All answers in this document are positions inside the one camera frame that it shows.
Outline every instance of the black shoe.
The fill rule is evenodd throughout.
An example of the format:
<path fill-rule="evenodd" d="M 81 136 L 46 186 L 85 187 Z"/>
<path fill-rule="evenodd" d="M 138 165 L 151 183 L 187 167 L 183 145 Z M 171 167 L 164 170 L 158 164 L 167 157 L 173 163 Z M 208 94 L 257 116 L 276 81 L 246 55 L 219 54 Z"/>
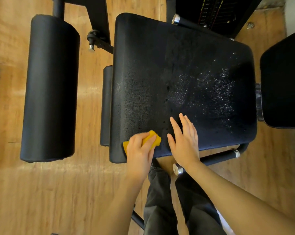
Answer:
<path fill-rule="evenodd" d="M 161 168 L 161 165 L 159 164 L 159 162 L 157 161 L 156 158 L 153 158 L 150 170 L 157 168 L 157 167 Z"/>

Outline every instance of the gray pants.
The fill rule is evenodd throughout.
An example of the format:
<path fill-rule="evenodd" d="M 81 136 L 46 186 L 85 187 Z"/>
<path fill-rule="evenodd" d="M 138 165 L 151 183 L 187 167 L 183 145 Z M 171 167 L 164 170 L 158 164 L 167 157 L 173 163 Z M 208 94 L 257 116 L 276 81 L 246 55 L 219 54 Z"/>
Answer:
<path fill-rule="evenodd" d="M 151 183 L 144 208 L 145 235 L 176 235 L 177 217 L 170 192 L 170 176 L 161 168 L 148 175 Z M 176 180 L 176 188 L 190 235 L 226 235 L 219 214 L 204 190 L 187 173 Z"/>

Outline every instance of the yellow sponge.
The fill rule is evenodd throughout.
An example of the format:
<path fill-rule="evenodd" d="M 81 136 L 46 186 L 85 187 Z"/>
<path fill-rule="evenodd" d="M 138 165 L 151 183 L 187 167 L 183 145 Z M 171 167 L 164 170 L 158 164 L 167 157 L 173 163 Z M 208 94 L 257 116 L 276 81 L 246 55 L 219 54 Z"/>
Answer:
<path fill-rule="evenodd" d="M 150 131 L 150 135 L 149 136 L 147 136 L 146 138 L 144 138 L 142 140 L 142 145 L 144 145 L 147 142 L 147 140 L 149 140 L 150 138 L 152 138 L 154 135 L 156 135 L 156 140 L 155 140 L 155 142 L 153 142 L 153 144 L 152 144 L 152 146 L 151 146 L 150 149 L 152 149 L 153 147 L 159 146 L 159 144 L 161 143 L 161 137 L 159 137 L 157 135 L 157 133 L 155 133 L 153 130 Z M 129 141 L 123 142 L 123 146 L 124 146 L 124 150 L 125 150 L 126 155 L 127 155 L 127 146 L 128 146 L 128 144 L 129 144 Z"/>

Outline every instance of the person's left hand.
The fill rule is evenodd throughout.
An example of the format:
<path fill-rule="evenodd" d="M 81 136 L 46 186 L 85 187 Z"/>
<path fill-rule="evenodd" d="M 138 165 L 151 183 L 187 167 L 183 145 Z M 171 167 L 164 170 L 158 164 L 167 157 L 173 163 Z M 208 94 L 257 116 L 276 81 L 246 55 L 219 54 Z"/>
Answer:
<path fill-rule="evenodd" d="M 127 177 L 140 184 L 144 182 L 149 173 L 154 155 L 155 147 L 151 150 L 150 148 L 156 140 L 156 135 L 142 146 L 142 140 L 149 135 L 149 132 L 135 134 L 130 138 L 127 146 Z"/>

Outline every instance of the forearm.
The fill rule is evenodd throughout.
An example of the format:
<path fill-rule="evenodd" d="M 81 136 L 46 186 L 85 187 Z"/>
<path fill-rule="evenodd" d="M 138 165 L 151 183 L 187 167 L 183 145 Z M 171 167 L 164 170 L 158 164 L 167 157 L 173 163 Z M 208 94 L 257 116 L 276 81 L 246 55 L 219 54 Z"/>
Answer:
<path fill-rule="evenodd" d="M 186 171 L 203 188 L 236 235 L 294 234 L 295 222 L 198 162 Z"/>
<path fill-rule="evenodd" d="M 125 178 L 120 184 L 108 210 L 98 222 L 98 234 L 128 234 L 131 214 L 142 184 Z"/>

